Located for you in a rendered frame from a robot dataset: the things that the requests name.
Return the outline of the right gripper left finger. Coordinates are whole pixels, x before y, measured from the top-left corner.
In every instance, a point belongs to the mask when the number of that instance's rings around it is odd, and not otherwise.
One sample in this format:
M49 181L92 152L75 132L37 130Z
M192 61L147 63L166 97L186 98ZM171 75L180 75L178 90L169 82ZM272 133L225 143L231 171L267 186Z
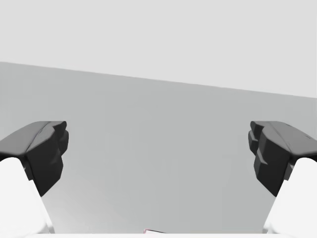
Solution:
M59 181L65 121L37 121L0 139L0 235L55 233L42 197Z

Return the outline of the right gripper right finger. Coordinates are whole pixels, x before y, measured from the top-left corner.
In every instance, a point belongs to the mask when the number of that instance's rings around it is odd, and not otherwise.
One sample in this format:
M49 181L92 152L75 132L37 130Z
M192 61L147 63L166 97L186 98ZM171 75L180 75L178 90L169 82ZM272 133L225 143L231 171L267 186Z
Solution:
M257 180L275 197L263 232L317 235L317 140L279 121L252 121Z

